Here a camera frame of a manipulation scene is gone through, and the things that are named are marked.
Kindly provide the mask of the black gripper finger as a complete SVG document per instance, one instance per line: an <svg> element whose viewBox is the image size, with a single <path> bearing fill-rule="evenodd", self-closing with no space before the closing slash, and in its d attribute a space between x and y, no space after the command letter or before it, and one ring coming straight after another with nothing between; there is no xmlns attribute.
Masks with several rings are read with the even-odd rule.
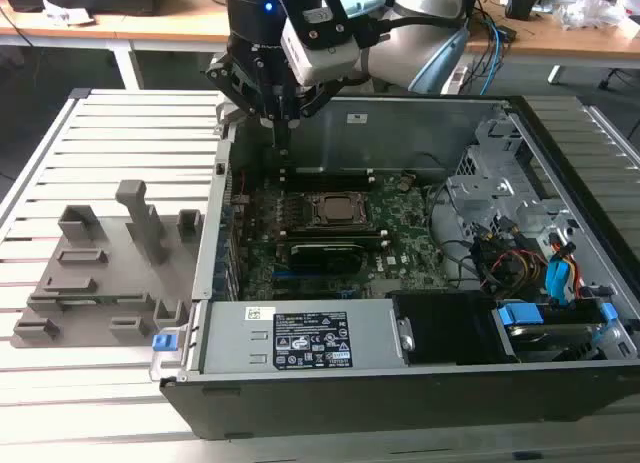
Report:
<svg viewBox="0 0 640 463"><path fill-rule="evenodd" d="M273 146L286 154L287 122L276 69L268 51L227 51L211 59L205 75L236 107L269 129Z"/></svg>
<svg viewBox="0 0 640 463"><path fill-rule="evenodd" d="M286 152L290 151L292 130L300 120L314 116L345 86L344 79L302 87L293 78L286 83Z"/></svg>

